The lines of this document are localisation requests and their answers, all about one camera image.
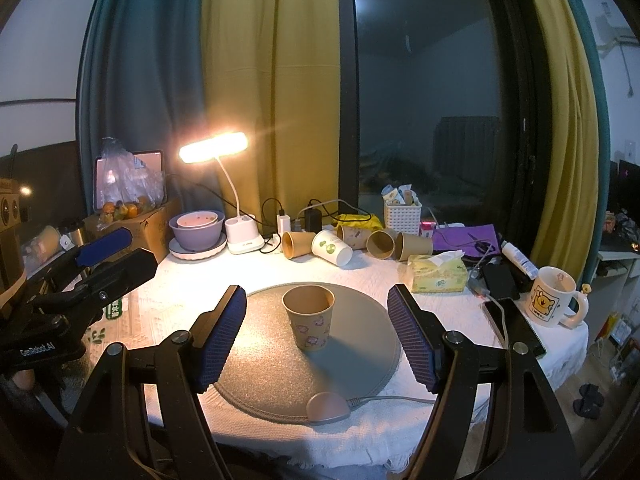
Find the paper cup purple print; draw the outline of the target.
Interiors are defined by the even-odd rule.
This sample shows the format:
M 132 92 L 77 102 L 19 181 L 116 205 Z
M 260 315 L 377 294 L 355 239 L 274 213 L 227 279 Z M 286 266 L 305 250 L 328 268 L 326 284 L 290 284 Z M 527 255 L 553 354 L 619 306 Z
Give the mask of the paper cup purple print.
M 342 224 L 336 227 L 336 235 L 352 250 L 365 250 L 371 234 L 372 231 L 369 229 L 343 226 Z
M 335 304 L 334 293 L 321 285 L 297 285 L 283 295 L 282 304 L 296 346 L 305 352 L 326 348 Z

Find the brown paper cup right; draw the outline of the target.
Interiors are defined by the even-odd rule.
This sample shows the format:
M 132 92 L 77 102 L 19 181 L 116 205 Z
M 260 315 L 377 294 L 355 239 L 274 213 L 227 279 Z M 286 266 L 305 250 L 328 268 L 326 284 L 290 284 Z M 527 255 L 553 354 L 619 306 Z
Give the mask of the brown paper cup right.
M 395 240 L 394 258 L 407 261 L 410 256 L 430 256 L 433 253 L 433 241 L 429 237 L 400 232 Z

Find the brown paper cup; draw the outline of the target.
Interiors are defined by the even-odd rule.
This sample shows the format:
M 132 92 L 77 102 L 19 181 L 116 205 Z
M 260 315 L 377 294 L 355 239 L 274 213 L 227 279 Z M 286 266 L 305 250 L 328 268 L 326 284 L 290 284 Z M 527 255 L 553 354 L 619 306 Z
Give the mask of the brown paper cup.
M 314 232 L 284 232 L 282 234 L 282 252 L 285 258 L 292 260 L 312 253 Z
M 394 258 L 407 261 L 410 256 L 430 256 L 433 253 L 433 241 L 429 237 L 400 232 L 395 240 Z

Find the brown paper cup open mouth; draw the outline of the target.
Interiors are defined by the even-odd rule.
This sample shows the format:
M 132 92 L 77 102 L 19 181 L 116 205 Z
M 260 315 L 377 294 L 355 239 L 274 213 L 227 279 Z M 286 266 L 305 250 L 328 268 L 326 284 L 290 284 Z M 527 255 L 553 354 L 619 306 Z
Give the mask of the brown paper cup open mouth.
M 396 249 L 397 232 L 389 229 L 382 229 L 372 232 L 366 243 L 367 252 L 374 258 L 390 258 Z

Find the brown paper cup leftmost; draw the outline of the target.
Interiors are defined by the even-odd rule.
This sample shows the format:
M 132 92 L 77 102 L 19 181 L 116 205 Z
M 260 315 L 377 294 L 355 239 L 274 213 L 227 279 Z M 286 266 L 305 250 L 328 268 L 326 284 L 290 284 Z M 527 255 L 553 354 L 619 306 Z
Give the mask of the brown paper cup leftmost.
M 314 232 L 284 232 L 282 234 L 282 252 L 285 258 L 292 260 L 312 253 Z

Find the paper cup purple print lying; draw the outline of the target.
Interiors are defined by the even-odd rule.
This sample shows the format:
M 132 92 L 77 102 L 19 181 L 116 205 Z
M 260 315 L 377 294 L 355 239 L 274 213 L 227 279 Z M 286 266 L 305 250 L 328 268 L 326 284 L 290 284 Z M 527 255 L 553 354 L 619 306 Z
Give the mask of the paper cup purple print lying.
M 369 229 L 343 226 L 342 224 L 336 227 L 336 235 L 352 250 L 365 250 L 371 234 L 372 231 Z

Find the white paper cup green print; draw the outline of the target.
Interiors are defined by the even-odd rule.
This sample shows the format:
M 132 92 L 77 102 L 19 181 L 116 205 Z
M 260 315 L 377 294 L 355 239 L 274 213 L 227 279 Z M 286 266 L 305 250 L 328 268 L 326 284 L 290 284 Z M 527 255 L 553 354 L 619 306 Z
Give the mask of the white paper cup green print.
M 344 268 L 352 260 L 352 248 L 331 231 L 322 230 L 314 236 L 312 253 L 329 263 Z

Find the cardboard box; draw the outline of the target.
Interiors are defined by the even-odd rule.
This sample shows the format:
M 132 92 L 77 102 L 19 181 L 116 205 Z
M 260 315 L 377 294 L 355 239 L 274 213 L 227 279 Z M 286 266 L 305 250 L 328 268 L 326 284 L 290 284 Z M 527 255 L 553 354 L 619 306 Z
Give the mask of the cardboard box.
M 136 218 L 114 221 L 103 230 L 98 228 L 97 214 L 85 218 L 84 223 L 88 240 L 95 240 L 118 228 L 126 228 L 131 233 L 131 245 L 108 258 L 109 262 L 116 261 L 137 248 L 144 248 L 152 252 L 156 262 L 160 263 L 168 255 L 168 242 L 174 237 L 168 221 L 181 211 L 180 200 L 172 198 L 153 211 Z

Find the white table cloth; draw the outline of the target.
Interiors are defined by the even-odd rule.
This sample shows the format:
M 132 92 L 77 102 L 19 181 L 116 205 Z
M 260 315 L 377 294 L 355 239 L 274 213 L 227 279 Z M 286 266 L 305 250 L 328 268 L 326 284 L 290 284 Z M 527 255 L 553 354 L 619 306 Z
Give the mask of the white table cloth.
M 388 260 L 346 268 L 253 252 L 157 263 L 151 347 L 109 344 L 70 440 L 102 479 L 156 479 L 162 422 L 178 479 L 227 479 L 221 445 L 299 465 L 450 479 L 479 405 L 476 476 L 576 479 L 574 442 L 532 347 L 468 294 L 416 298 Z

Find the plastic bag of fruit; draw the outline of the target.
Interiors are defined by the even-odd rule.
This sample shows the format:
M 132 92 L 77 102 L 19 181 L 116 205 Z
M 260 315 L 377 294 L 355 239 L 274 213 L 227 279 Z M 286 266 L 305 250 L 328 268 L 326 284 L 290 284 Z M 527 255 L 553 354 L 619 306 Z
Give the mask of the plastic bag of fruit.
M 101 156 L 96 161 L 94 199 L 101 228 L 137 218 L 165 200 L 163 173 L 108 136 L 102 140 Z

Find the black smartphone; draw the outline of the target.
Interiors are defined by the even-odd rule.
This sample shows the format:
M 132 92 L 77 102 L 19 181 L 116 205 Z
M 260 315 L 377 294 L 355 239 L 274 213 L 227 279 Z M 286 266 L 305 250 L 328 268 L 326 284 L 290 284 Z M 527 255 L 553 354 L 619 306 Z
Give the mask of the black smartphone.
M 499 300 L 499 304 L 501 304 L 502 310 L 490 300 L 484 302 L 487 315 L 494 323 L 500 338 L 503 338 L 503 325 L 505 325 L 512 344 L 521 341 L 526 344 L 536 358 L 544 356 L 546 350 L 544 350 L 542 342 L 516 303 L 512 299 L 503 299 Z

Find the white plate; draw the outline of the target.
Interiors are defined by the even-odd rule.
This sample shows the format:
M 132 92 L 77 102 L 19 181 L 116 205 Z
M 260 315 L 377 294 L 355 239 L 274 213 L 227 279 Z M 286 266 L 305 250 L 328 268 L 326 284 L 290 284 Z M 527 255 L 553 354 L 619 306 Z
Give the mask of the white plate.
M 183 248 L 175 238 L 173 238 L 168 243 L 168 249 L 171 255 L 179 260 L 200 261 L 213 258 L 216 255 L 220 254 L 224 250 L 226 245 L 227 237 L 224 234 L 221 234 L 218 242 L 213 247 L 207 248 L 205 250 L 191 250 Z

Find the round grey placemat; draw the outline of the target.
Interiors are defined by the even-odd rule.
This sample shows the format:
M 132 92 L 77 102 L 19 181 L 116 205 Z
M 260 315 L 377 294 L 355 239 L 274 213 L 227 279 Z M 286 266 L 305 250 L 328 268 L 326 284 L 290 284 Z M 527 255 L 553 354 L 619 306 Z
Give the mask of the round grey placemat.
M 272 286 L 247 296 L 244 321 L 215 388 L 239 410 L 270 422 L 306 424 L 307 401 L 331 391 L 356 404 L 395 373 L 400 343 L 387 311 L 363 292 L 326 283 L 335 296 L 329 341 L 316 352 L 295 342 L 283 295 Z

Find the purple bowl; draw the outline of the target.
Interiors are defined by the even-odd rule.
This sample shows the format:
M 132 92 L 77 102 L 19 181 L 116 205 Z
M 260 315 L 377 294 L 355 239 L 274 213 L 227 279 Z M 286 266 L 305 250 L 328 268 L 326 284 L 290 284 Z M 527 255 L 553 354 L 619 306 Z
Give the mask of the purple bowl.
M 197 210 L 172 217 L 169 227 L 183 248 L 205 250 L 218 242 L 224 220 L 221 211 Z

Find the white bear mug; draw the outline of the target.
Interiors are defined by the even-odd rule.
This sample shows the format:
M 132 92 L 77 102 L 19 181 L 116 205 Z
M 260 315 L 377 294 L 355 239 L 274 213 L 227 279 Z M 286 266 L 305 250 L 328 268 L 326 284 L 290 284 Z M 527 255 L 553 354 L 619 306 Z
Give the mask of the white bear mug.
M 525 313 L 534 323 L 546 327 L 563 325 L 574 330 L 588 310 L 588 295 L 577 289 L 570 274 L 555 266 L 538 270 L 525 303 Z

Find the white tube bottle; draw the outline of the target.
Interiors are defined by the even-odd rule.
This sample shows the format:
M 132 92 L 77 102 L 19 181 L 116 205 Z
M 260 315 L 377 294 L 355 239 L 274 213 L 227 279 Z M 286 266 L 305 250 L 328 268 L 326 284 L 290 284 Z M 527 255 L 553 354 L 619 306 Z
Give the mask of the white tube bottle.
M 512 243 L 504 240 L 501 243 L 501 251 L 510 263 L 513 263 L 530 280 L 534 280 L 538 276 L 538 268 Z

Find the black slippers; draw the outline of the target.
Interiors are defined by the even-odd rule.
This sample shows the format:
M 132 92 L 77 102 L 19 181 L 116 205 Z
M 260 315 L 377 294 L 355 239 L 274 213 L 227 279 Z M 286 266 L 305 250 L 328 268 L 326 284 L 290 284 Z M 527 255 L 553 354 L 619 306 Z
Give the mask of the black slippers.
M 597 420 L 604 407 L 604 395 L 597 385 L 583 384 L 579 387 L 579 398 L 573 401 L 573 410 L 579 417 Z

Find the purple cloth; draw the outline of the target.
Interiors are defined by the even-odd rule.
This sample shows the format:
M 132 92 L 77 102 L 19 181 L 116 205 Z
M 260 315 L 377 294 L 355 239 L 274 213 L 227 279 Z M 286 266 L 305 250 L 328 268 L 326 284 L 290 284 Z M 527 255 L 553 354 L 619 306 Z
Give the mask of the purple cloth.
M 433 232 L 432 241 L 435 252 L 462 250 L 471 258 L 498 255 L 500 252 L 500 244 L 492 224 L 438 228 Z

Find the pink mouse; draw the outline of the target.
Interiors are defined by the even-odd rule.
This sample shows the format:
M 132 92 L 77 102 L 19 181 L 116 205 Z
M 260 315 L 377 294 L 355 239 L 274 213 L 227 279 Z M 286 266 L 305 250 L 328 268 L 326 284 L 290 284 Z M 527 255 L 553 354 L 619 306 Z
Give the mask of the pink mouse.
M 331 391 L 322 391 L 314 394 L 306 404 L 308 422 L 324 424 L 336 422 L 350 415 L 350 407 L 347 401 L 339 394 Z

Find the pink small box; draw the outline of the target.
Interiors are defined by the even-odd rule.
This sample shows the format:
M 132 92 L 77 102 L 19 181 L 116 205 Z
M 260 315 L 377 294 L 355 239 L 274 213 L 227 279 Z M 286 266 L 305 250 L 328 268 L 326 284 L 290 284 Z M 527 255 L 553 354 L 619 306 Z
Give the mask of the pink small box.
M 433 220 L 422 220 L 420 222 L 420 237 L 431 238 L 437 229 L 437 223 Z

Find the teal curtain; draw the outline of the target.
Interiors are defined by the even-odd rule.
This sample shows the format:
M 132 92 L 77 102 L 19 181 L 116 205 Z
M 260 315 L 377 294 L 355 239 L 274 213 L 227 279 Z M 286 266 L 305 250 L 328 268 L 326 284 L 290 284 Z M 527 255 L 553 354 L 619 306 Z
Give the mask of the teal curtain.
M 94 0 L 81 49 L 76 138 L 88 207 L 105 138 L 161 152 L 168 193 L 183 210 L 221 209 L 214 170 L 179 150 L 209 132 L 201 56 L 202 0 Z

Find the white plastic basket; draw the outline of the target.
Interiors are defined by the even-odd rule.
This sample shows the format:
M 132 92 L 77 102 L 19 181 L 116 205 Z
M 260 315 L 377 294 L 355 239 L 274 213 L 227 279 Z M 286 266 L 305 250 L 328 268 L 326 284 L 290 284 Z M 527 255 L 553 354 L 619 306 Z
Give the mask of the white plastic basket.
M 422 204 L 416 200 L 411 205 L 394 204 L 384 200 L 384 224 L 386 229 L 419 235 Z

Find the white charger plug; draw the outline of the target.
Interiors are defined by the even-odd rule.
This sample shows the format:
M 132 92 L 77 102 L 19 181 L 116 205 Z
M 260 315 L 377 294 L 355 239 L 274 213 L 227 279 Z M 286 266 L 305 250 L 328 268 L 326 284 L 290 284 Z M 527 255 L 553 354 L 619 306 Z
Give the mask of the white charger plug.
M 290 232 L 291 228 L 291 217 L 284 212 L 277 214 L 277 232 L 279 235 L 283 235 L 285 232 Z

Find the yellow bag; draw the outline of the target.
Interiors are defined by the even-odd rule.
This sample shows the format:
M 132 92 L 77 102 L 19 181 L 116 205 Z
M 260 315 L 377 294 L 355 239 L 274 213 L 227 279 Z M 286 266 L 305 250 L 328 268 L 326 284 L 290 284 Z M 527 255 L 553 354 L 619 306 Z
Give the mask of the yellow bag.
M 375 214 L 338 214 L 334 223 L 348 228 L 378 231 L 383 229 L 382 221 Z

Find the right yellow curtain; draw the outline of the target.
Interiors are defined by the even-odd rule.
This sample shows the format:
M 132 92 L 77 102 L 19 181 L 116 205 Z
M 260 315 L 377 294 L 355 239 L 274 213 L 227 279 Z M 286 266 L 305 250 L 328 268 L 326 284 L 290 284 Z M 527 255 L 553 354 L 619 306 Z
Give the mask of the right yellow curtain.
M 597 266 L 611 140 L 596 42 L 582 0 L 533 0 L 549 63 L 551 153 L 533 259 L 589 283 Z

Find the yellow curtain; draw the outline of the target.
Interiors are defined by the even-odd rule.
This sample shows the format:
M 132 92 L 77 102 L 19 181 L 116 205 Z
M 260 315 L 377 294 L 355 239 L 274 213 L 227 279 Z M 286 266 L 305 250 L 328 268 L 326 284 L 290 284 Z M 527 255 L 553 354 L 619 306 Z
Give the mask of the yellow curtain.
M 597 266 L 611 140 L 596 42 L 582 0 L 533 0 L 549 63 L 551 153 L 533 259 L 589 283 Z
M 205 106 L 216 133 L 248 147 L 226 158 L 242 207 L 262 222 L 337 196 L 338 0 L 202 0 Z

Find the black charger plug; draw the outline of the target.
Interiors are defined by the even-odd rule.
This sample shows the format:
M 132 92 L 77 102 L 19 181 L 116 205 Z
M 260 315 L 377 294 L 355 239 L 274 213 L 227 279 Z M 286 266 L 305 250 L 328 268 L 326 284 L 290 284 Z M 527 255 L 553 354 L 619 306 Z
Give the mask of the black charger plug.
M 322 230 L 322 212 L 318 208 L 308 208 L 304 211 L 304 226 L 306 232 L 318 233 Z

